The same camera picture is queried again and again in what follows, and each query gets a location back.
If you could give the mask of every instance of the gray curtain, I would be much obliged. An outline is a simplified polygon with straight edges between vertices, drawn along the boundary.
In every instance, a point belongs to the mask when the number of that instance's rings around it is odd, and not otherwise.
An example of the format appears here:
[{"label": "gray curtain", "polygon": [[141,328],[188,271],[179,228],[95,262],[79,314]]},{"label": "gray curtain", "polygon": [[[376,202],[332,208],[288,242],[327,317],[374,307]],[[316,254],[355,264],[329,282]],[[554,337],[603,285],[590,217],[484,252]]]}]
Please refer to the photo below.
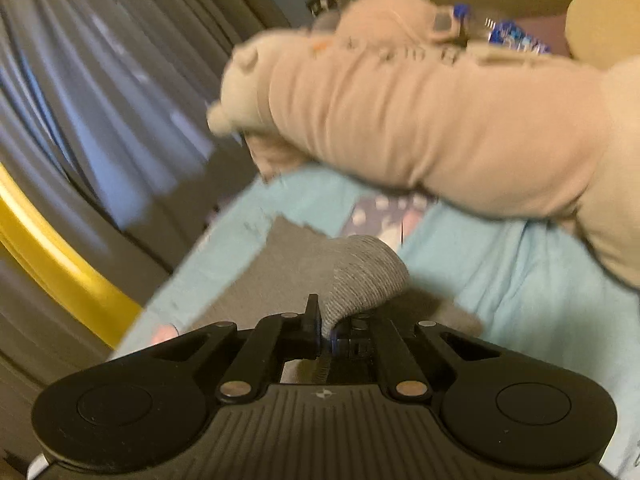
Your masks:
[{"label": "gray curtain", "polygon": [[[141,304],[254,176],[206,108],[265,26],[287,26],[269,0],[0,0],[0,163]],[[30,460],[35,396],[107,351],[0,246],[0,458]]]},{"label": "gray curtain", "polygon": [[30,425],[36,396],[47,384],[98,364],[109,349],[41,290],[1,244],[0,301],[0,459],[13,458],[18,466],[40,452]]}]

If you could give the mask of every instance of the plastic bottle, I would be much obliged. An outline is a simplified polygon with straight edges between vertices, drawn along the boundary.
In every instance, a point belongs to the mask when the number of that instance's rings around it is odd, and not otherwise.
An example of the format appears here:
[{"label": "plastic bottle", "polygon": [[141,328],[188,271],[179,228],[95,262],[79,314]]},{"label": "plastic bottle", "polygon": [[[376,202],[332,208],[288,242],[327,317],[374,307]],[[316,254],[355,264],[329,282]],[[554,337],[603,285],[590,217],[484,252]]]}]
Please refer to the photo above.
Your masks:
[{"label": "plastic bottle", "polygon": [[500,12],[471,9],[468,5],[454,6],[453,15],[460,20],[462,30],[469,40],[487,41],[511,50],[548,54],[549,46],[522,30],[515,22]]}]

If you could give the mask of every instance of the yellow rim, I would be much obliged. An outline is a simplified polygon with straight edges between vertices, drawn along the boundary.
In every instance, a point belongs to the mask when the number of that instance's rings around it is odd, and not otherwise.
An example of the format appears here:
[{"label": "yellow rim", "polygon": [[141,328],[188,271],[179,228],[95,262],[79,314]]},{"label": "yellow rim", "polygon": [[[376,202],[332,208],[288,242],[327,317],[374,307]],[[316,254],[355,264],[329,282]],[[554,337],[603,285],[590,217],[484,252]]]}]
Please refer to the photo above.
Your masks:
[{"label": "yellow rim", "polygon": [[47,294],[111,348],[142,311],[62,239],[2,164],[0,243]]}]

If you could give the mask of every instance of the gray sock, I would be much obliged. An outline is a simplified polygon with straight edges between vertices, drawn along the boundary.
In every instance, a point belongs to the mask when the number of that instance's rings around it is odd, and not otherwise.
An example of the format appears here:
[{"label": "gray sock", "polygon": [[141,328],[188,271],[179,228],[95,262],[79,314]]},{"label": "gray sock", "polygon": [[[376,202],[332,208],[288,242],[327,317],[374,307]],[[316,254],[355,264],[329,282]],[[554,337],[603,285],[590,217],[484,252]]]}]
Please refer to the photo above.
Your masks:
[{"label": "gray sock", "polygon": [[400,294],[409,280],[402,260],[373,236],[322,240],[313,261],[316,272],[326,274],[318,290],[325,338],[340,320]]},{"label": "gray sock", "polygon": [[407,281],[404,263],[377,238],[327,238],[277,217],[260,254],[190,330],[222,320],[253,328],[269,314],[304,312],[317,294],[327,337],[338,321],[379,306]]}]

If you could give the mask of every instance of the tan pillow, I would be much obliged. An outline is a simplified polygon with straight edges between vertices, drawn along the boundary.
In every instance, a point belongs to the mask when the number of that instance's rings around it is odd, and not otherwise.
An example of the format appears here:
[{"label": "tan pillow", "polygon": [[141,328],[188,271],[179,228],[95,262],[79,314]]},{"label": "tan pillow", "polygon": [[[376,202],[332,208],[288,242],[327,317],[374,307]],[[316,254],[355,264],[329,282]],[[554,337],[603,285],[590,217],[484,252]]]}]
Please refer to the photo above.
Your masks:
[{"label": "tan pillow", "polygon": [[640,0],[573,0],[565,35],[576,59],[606,70],[640,54]]}]

